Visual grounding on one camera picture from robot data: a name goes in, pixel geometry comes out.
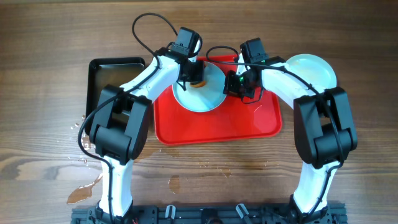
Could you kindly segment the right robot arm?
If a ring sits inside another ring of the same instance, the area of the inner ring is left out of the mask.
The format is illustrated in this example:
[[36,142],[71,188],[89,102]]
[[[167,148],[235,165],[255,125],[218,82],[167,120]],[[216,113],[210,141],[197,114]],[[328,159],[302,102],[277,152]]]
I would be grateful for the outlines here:
[[240,63],[226,76],[227,93],[244,96],[256,88],[277,95],[294,111],[295,147],[303,166],[291,211],[303,222],[325,216],[333,176],[358,145],[347,92],[326,62]]

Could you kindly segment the green orange sponge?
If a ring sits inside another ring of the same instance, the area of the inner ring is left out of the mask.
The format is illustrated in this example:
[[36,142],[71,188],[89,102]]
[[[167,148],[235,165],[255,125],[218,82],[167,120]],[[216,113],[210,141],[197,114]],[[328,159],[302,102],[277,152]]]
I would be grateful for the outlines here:
[[206,81],[205,80],[203,80],[203,81],[201,81],[201,82],[195,82],[195,83],[190,83],[190,86],[192,87],[192,88],[201,88],[201,87],[204,87],[206,85]]

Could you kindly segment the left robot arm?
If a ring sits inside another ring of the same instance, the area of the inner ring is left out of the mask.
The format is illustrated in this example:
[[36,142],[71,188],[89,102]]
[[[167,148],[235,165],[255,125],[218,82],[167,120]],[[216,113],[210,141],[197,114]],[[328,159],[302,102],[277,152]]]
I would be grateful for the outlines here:
[[132,221],[131,175],[134,160],[144,148],[149,129],[150,108],[173,83],[188,77],[203,77],[205,63],[186,59],[178,63],[158,56],[138,76],[123,85],[105,85],[98,105],[86,115],[85,131],[96,146],[103,168],[103,196],[96,218],[103,223]]

